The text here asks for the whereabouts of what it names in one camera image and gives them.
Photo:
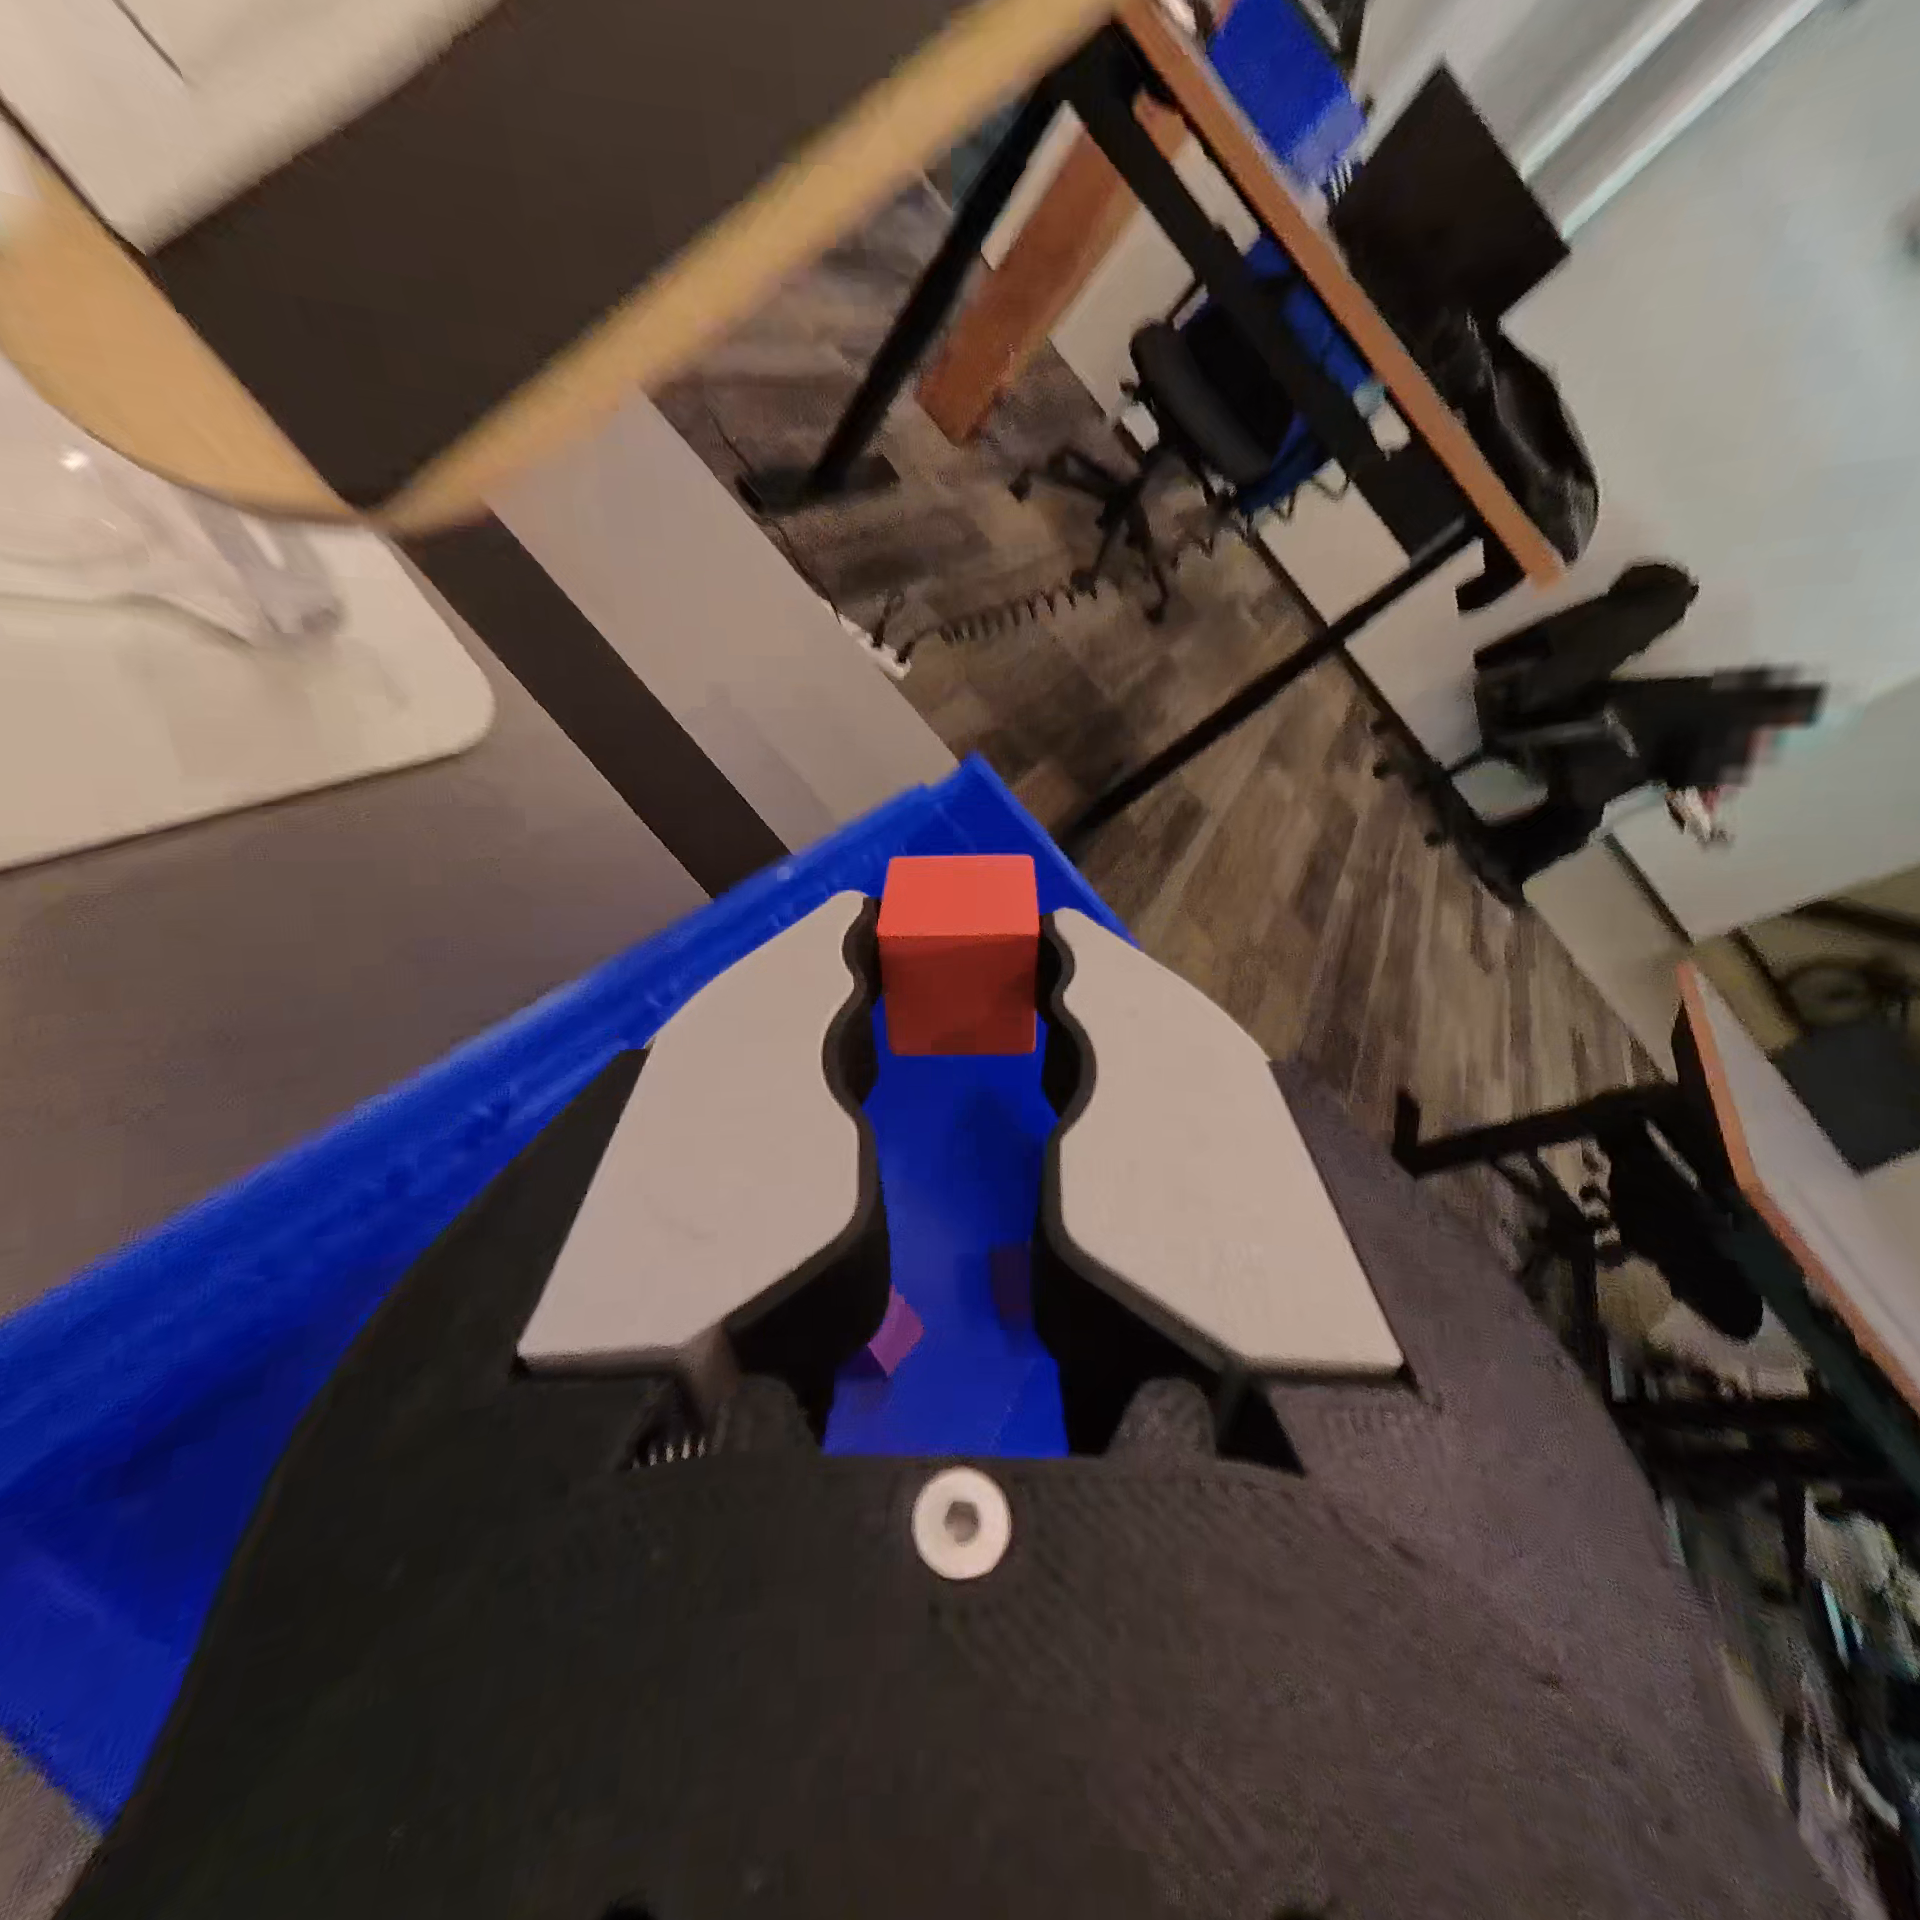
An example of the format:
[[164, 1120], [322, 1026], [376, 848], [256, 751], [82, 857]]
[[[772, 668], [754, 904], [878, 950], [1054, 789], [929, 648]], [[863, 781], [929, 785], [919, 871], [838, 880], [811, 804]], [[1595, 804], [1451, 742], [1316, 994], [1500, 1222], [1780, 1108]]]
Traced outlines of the black bag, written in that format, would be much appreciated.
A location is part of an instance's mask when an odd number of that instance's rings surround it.
[[1598, 527], [1600, 479], [1547, 368], [1458, 305], [1426, 329], [1425, 366], [1554, 556], [1580, 560]]

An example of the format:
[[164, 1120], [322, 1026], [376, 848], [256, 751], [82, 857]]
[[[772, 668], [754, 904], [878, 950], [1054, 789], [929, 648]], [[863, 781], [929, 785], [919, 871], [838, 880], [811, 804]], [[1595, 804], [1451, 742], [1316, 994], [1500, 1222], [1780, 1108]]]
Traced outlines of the wooden desk with black frame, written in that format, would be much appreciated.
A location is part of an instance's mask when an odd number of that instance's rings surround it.
[[1896, 1023], [1808, 1029], [1788, 1038], [1738, 966], [1675, 964], [1675, 1069], [1691, 1069], [1732, 1176], [1735, 1222], [1820, 1340], [1894, 1402], [1899, 1433], [1919, 1409], [1916, 1047]]
[[[1160, 126], [1142, 116], [1143, 101], [1176, 116], [1233, 182], [1262, 237], [1282, 253], [1291, 280], [1313, 290], [1363, 359], [1420, 455], [1383, 453], [1369, 439], [1358, 404], [1338, 391], [1330, 375], [1308, 364], [1281, 311], [1265, 308], [1258, 277], [1177, 176], [1162, 149]], [[1513, 583], [1551, 585], [1570, 565], [1552, 544], [1546, 514], [1529, 508], [1520, 482], [1496, 463], [1492, 442], [1472, 424], [1470, 404], [1451, 397], [1434, 364], [1416, 349], [1412, 322], [1466, 319], [1466, 296], [1446, 290], [1420, 304], [1408, 285], [1383, 302], [1386, 277], [1367, 274], [1361, 253], [1338, 237], [1332, 224], [1320, 224], [1281, 177], [1254, 116], [1216, 79], [1211, 55], [1170, 24], [1147, 22], [1146, 5], [1128, 7], [1034, 87], [953, 213], [947, 239], [823, 450], [811, 463], [746, 471], [736, 479], [746, 504], [775, 521], [891, 486], [897, 469], [873, 455], [873, 440], [953, 311], [967, 308], [962, 338], [942, 348], [936, 388], [944, 392], [961, 375], [971, 375], [984, 385], [984, 402], [993, 404], [1113, 246], [1120, 198], [1152, 217], [1199, 288], [1246, 332], [1297, 416], [1310, 422], [1329, 457], [1355, 482], [1408, 561], [1386, 588], [1281, 664], [1246, 681], [1087, 804], [1062, 829], [1070, 852], [1272, 706], [1295, 681], [1330, 657], [1347, 657], [1354, 638], [1466, 546], [1479, 544], [1481, 573], [1496, 577], [1498, 592], [1508, 592]]]

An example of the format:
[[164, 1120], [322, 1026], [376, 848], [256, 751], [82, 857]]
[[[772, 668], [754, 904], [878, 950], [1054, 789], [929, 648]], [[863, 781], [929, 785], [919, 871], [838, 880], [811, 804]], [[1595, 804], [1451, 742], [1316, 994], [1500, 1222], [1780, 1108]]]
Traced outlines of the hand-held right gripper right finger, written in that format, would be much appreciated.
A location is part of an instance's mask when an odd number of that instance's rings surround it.
[[1032, 1317], [1073, 1455], [1186, 1385], [1215, 1446], [1284, 1457], [1272, 1385], [1404, 1385], [1406, 1353], [1265, 1047], [1078, 906], [1040, 935]]

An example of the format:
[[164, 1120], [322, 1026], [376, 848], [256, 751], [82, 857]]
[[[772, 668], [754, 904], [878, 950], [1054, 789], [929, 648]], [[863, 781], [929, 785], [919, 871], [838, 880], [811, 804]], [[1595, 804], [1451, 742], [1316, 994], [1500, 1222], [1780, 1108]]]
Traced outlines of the black office chair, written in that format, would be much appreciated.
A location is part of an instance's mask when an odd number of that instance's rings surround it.
[[[1248, 538], [1267, 512], [1284, 508], [1329, 463], [1329, 455], [1241, 329], [1215, 311], [1143, 325], [1130, 357], [1128, 394], [1158, 426], [1135, 469], [1119, 471], [1063, 442], [1024, 466], [1008, 490], [1028, 498], [1047, 486], [1097, 504], [1092, 560], [1068, 573], [1054, 588], [1056, 597], [1075, 606], [1106, 585], [1128, 585], [1139, 570], [1154, 592], [1146, 615], [1164, 622], [1174, 570], [1211, 558], [1226, 534]], [[1202, 514], [1177, 544], [1167, 544], [1151, 502], [1176, 476], [1196, 484]]]
[[1780, 736], [1820, 719], [1830, 689], [1784, 668], [1628, 674], [1697, 597], [1686, 568], [1638, 561], [1604, 592], [1478, 652], [1479, 742], [1458, 770], [1500, 761], [1539, 791], [1529, 807], [1475, 828], [1463, 850], [1505, 904], [1523, 906], [1532, 880], [1584, 850], [1638, 796], [1658, 796], [1695, 837], [1721, 838], [1721, 802]]

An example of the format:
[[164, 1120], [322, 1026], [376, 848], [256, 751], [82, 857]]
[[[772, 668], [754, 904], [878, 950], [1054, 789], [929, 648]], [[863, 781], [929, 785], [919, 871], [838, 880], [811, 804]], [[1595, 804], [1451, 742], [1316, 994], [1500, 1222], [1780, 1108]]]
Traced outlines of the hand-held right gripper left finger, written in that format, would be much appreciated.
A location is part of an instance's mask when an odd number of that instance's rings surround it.
[[826, 1439], [890, 1306], [876, 1000], [878, 901], [833, 893], [658, 1026], [519, 1333], [523, 1373], [667, 1380], [705, 1425], [778, 1380]]

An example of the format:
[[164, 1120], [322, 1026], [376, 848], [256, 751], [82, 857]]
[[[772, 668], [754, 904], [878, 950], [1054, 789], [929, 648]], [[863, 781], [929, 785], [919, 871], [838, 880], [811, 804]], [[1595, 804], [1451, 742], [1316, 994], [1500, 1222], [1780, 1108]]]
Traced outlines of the red cube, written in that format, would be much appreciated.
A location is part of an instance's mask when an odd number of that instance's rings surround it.
[[897, 855], [881, 911], [881, 1008], [898, 1058], [1019, 1058], [1039, 1045], [1040, 886], [1032, 855]]

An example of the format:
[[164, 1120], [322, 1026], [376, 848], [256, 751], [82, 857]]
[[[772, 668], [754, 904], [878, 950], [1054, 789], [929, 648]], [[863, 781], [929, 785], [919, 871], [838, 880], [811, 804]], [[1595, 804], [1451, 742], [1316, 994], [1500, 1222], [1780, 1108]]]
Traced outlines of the black monitor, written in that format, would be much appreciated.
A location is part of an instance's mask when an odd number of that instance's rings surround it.
[[1329, 226], [1401, 334], [1446, 314], [1498, 325], [1570, 253], [1446, 63], [1382, 133], [1336, 196]]

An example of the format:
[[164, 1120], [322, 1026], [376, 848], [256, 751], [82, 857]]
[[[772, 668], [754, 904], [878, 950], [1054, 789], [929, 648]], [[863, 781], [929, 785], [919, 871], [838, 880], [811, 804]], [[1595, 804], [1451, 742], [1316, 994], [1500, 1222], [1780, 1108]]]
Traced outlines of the blue plastic bin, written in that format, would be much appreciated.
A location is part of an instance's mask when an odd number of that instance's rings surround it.
[[4, 1321], [4, 1740], [105, 1830], [174, 1706], [258, 1492], [427, 1242], [620, 1048], [895, 857], [1032, 857], [1099, 901], [986, 758], [910, 785], [456, 1047]]
[[1364, 109], [1308, 14], [1291, 1], [1216, 5], [1207, 56], [1290, 177], [1308, 191], [1340, 191], [1364, 137]]

